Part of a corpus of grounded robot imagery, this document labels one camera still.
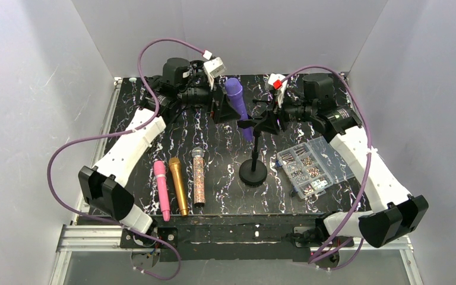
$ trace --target purple microphone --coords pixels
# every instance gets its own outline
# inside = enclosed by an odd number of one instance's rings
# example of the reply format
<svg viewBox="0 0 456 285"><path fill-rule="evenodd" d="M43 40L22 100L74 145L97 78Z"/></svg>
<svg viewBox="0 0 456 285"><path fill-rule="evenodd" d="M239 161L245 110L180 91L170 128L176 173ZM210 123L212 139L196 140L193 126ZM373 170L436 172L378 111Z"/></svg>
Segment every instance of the purple microphone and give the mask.
<svg viewBox="0 0 456 285"><path fill-rule="evenodd" d="M243 101L240 81L235 77L228 78L224 84L224 88L226 89L226 94L228 95L228 99L230 99L232 107L240 115L240 119L247 120L247 110ZM243 129L242 134L247 141L252 141L252 128Z"/></svg>

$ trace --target round black base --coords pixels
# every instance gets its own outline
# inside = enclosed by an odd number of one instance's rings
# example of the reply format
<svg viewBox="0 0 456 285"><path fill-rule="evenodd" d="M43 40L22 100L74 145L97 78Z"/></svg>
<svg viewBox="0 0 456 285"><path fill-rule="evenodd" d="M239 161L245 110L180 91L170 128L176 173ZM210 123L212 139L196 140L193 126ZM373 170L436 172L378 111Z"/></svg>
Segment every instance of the round black base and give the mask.
<svg viewBox="0 0 456 285"><path fill-rule="evenodd" d="M265 182L268 174L266 165L257 160L256 170L251 171L252 159L247 159L239 168L239 176L242 182L249 186L260 186Z"/></svg>

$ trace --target gold microphone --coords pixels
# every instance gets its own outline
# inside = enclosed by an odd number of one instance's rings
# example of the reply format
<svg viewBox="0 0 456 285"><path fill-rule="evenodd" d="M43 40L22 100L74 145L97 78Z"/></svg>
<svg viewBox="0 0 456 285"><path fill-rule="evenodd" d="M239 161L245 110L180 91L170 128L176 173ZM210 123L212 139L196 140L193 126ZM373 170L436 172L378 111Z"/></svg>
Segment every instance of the gold microphone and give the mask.
<svg viewBox="0 0 456 285"><path fill-rule="evenodd" d="M176 195L178 197L179 211L181 216L186 217L189 213L188 201L186 200L186 189L182 184L181 162L179 158L172 157L169 160L169 169L172 172L174 186L176 187Z"/></svg>

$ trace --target pink microphone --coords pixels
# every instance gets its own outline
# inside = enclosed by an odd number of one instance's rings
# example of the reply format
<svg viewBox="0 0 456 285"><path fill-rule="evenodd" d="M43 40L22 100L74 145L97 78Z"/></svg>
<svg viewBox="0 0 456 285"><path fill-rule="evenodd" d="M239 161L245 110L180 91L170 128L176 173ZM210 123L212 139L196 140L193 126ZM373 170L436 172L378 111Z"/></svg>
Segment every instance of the pink microphone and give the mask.
<svg viewBox="0 0 456 285"><path fill-rule="evenodd" d="M165 178L165 164L157 160L153 164L153 172L158 185L158 197L160 198L160 209L164 221L170 220L169 194L167 193L167 179Z"/></svg>

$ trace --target gray floor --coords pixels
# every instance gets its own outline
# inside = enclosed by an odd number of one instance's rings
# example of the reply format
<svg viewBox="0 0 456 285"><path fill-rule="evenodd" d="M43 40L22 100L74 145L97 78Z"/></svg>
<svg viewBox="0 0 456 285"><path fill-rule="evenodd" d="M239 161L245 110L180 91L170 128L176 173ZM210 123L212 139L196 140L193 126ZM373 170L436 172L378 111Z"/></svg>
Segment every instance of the gray floor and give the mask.
<svg viewBox="0 0 456 285"><path fill-rule="evenodd" d="M185 261L166 284L410 284L398 250L362 251L346 268L328 273L286 260ZM177 263L158 263L169 275ZM133 271L129 252L73 252L65 284L164 284Z"/></svg>

